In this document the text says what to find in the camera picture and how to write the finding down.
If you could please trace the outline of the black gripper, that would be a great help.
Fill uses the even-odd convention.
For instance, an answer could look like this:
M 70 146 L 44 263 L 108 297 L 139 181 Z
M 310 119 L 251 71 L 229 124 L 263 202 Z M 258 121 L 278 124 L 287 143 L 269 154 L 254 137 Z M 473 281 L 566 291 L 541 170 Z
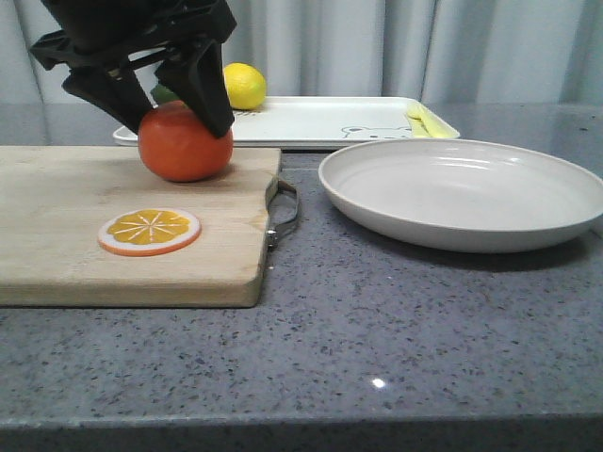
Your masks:
M 119 65 L 134 53 L 154 50 L 162 62 L 161 85 L 189 107 L 216 138 L 234 122 L 221 65 L 220 44 L 236 28 L 225 1 L 44 1 L 60 26 L 39 38 L 30 52 L 49 71 L 72 68 L 63 89 L 103 110 L 137 134 L 153 109 L 132 71 L 116 77 L 99 67 Z

